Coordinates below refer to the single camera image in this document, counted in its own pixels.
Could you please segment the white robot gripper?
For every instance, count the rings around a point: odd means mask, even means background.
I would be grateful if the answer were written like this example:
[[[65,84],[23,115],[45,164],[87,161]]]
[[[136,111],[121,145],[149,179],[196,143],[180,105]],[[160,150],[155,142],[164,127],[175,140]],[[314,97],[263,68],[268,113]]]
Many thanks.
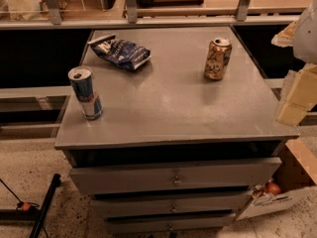
[[[297,59],[306,62],[300,71],[290,70],[284,79],[276,108],[276,121],[297,126],[317,104],[317,0],[313,0],[297,21],[271,39],[277,47],[292,47]]]

